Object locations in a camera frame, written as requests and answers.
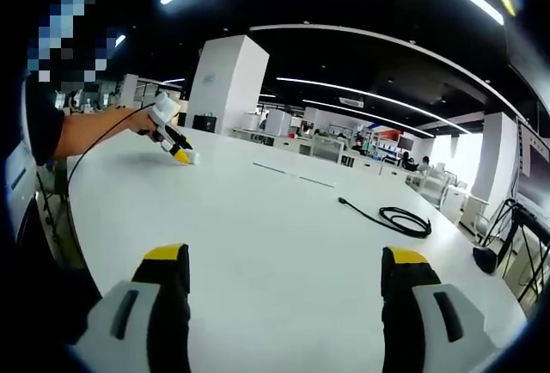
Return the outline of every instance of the coiled black cable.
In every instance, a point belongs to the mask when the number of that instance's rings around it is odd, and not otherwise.
[[[430,219],[426,222],[416,214],[412,214],[410,211],[403,210],[399,207],[382,207],[380,210],[378,210],[378,214],[380,214],[380,217],[384,218],[387,223],[384,223],[383,221],[379,221],[373,217],[371,217],[369,214],[362,212],[359,210],[355,205],[350,203],[347,199],[344,199],[342,197],[338,197],[338,202],[343,205],[349,205],[353,210],[357,211],[359,214],[361,214],[363,217],[368,218],[370,221],[374,221],[375,223],[378,223],[380,225],[383,225],[384,227],[388,229],[392,229],[393,231],[397,231],[398,233],[408,235],[409,237],[414,238],[426,238],[428,235],[431,234],[431,222]],[[411,229],[401,223],[398,223],[397,220],[405,220],[409,221],[411,223],[417,224],[421,229]]]

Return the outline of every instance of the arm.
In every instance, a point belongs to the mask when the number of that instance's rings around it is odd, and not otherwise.
[[[133,112],[133,109],[122,108],[104,113],[76,113],[65,117],[61,138],[53,157],[59,159],[82,154],[109,128]],[[154,131],[156,125],[147,111],[140,111],[110,131],[101,141],[128,128],[134,132]]]

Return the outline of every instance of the black sleeve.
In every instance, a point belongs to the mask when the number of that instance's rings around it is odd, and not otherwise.
[[[64,113],[55,108],[55,91],[48,83],[39,83],[36,72],[25,82],[27,128],[34,160],[44,165],[58,147],[63,129]]]

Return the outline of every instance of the black ceiling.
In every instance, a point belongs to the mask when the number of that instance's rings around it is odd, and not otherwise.
[[[275,94],[276,102],[299,105],[301,99],[310,99],[338,104],[340,96],[358,98],[276,79],[286,76],[384,95],[444,118],[477,111],[509,112],[495,95],[460,71],[385,40],[316,29],[249,31],[254,26],[307,21],[412,40],[490,80],[527,118],[539,116],[535,93],[510,67],[504,27],[467,0],[175,0],[166,6],[159,1],[96,0],[84,17],[76,19],[75,38],[64,44],[73,48],[73,59],[62,60],[54,52],[52,72],[91,69],[95,48],[101,42],[105,45],[105,37],[126,34],[103,76],[130,72],[159,80],[189,78],[205,41],[248,34],[270,53],[263,92]],[[512,19],[500,0],[486,1],[505,19]],[[549,10],[548,0],[524,0],[522,14],[513,19],[532,28],[536,37],[541,28],[549,28]],[[548,51],[550,42],[541,36],[538,40],[543,41],[540,48]],[[375,98],[364,100],[365,111],[408,125],[433,121]]]

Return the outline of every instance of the monitor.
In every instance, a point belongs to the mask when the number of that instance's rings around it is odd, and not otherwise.
[[[413,149],[413,141],[409,138],[399,137],[399,143],[397,143],[397,146],[403,150],[410,151]]]
[[[518,122],[517,197],[542,215],[550,214],[550,148],[528,125]]]

